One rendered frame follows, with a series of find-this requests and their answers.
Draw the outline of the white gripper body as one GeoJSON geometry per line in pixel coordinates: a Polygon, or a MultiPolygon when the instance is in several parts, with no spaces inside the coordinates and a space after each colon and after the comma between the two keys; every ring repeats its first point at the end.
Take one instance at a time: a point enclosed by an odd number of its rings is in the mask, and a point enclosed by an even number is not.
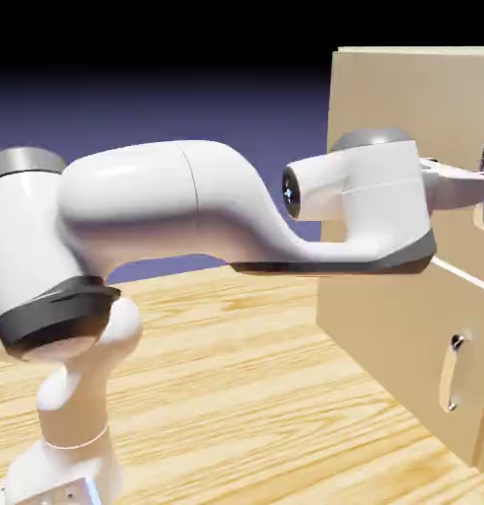
{"type": "Polygon", "coordinates": [[[429,211],[453,210],[484,200],[484,173],[429,164],[429,211]]]}

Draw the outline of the light wood cabinet door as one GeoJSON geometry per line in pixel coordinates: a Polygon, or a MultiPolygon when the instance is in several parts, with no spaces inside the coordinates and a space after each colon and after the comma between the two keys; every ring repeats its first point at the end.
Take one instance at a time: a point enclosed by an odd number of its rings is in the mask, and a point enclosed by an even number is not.
{"type": "Polygon", "coordinates": [[[467,465],[484,470],[484,288],[434,261],[419,275],[320,280],[318,325],[467,465]],[[449,340],[463,333],[458,406],[438,387],[449,340]]]}
{"type": "MultiPolygon", "coordinates": [[[[484,46],[341,47],[331,66],[327,141],[398,127],[425,158],[478,172],[484,147],[484,46]]],[[[474,208],[438,211],[435,263],[484,288],[474,208]]]]}

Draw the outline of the light wood cabinet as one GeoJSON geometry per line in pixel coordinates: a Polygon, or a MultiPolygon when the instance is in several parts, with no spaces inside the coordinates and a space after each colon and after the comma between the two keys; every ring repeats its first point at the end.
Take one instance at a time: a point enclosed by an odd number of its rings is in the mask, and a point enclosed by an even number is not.
{"type": "MultiPolygon", "coordinates": [[[[422,156],[484,171],[484,46],[343,47],[328,140],[396,126],[422,156]]],[[[452,452],[484,470],[484,196],[432,218],[419,275],[324,278],[317,322],[452,452]]]]}

